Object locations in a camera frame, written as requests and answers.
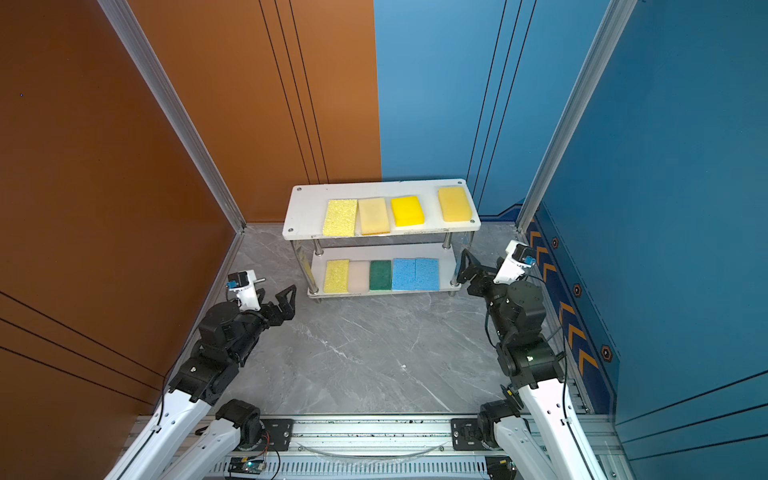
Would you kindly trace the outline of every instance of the upper shelf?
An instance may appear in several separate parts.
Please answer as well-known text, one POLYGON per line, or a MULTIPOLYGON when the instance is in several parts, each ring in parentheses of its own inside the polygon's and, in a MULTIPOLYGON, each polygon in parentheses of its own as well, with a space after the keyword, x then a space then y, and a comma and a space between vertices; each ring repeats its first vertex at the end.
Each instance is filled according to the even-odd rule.
POLYGON ((320 184, 298 185, 293 188, 288 204, 286 222, 283 226, 283 238, 286 240, 311 240, 313 238, 339 238, 323 235, 323 223, 326 218, 328 200, 362 199, 384 197, 389 215, 389 233, 365 235, 360 233, 360 215, 358 211, 355 237, 388 237, 390 235, 418 235, 421 233, 472 232, 480 229, 475 203, 466 182, 461 178, 451 180, 408 180, 400 182, 372 182, 366 184, 320 184), (469 222, 445 222, 442 219, 440 200, 437 192, 442 187, 464 187, 472 208, 469 222), (395 218, 389 201, 397 197, 419 198, 424 223, 410 227, 395 227, 395 218))

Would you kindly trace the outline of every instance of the metal shelf leg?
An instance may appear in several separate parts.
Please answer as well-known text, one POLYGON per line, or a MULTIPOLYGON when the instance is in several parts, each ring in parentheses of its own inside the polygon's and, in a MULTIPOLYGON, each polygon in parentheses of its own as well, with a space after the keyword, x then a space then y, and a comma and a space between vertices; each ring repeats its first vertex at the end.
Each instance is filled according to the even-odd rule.
POLYGON ((299 262, 301 273, 304 274, 304 279, 310 285, 310 295, 316 295, 320 289, 317 288, 317 283, 315 283, 315 276, 312 275, 312 266, 310 266, 310 261, 306 259, 304 250, 301 250, 301 241, 291 240, 290 244, 293 247, 293 254, 296 255, 296 261, 299 262))

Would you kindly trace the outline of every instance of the yellow sponge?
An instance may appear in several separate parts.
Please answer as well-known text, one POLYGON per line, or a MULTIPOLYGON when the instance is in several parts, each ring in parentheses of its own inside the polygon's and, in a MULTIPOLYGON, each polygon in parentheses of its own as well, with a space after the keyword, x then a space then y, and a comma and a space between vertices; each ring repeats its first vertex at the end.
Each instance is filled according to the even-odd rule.
POLYGON ((349 279, 349 260, 328 260, 326 263, 325 293, 348 293, 346 283, 349 279))
POLYGON ((360 228, 363 235, 389 233, 389 217, 383 198, 364 198, 357 201, 360 209, 360 228))
POLYGON ((424 223, 424 212, 418 197, 403 197, 392 199, 392 214, 395 216, 397 227, 421 225, 424 223))
POLYGON ((437 197, 440 199, 444 221, 469 222, 472 219, 472 208, 464 187, 443 187, 437 190, 437 197))
POLYGON ((354 237, 357 200, 329 200, 323 235, 326 237, 354 237))

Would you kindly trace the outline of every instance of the orange wall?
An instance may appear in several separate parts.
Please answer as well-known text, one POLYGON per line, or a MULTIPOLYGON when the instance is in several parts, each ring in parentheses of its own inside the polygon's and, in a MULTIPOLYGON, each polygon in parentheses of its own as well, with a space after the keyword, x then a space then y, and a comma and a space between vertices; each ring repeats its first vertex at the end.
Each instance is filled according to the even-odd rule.
POLYGON ((0 26, 0 478, 103 478, 233 231, 97 2, 0 26))
POLYGON ((372 0, 130 0, 249 222, 381 179, 372 0))

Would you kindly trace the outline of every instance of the orange chevron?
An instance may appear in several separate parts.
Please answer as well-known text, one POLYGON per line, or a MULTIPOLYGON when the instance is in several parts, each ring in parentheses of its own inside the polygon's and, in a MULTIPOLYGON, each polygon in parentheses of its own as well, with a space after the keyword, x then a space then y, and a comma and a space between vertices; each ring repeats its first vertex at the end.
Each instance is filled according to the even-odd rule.
POLYGON ((576 315, 576 312, 574 312, 574 309, 572 306, 568 305, 567 303, 560 302, 560 324, 563 324, 563 310, 566 312, 571 312, 574 315, 576 315))
POLYGON ((533 247, 533 237, 541 238, 541 234, 539 232, 531 232, 531 247, 533 247))
POLYGON ((538 256, 540 253, 549 253, 549 250, 544 247, 536 247, 536 263, 538 263, 538 256))
POLYGON ((544 280, 544 283, 547 283, 547 270, 552 270, 553 272, 557 272, 558 269, 554 268, 554 265, 550 265, 549 263, 544 264, 544 276, 541 278, 544 280))
POLYGON ((587 360, 589 363, 591 363, 596 369, 600 369, 598 366, 598 363, 587 353, 584 352, 584 350, 578 351, 578 371, 581 374, 581 376, 584 376, 584 361, 587 360))
POLYGON ((584 336, 584 332, 573 325, 568 325, 568 346, 570 346, 572 349, 574 348, 574 333, 585 340, 587 339, 587 337, 584 336))

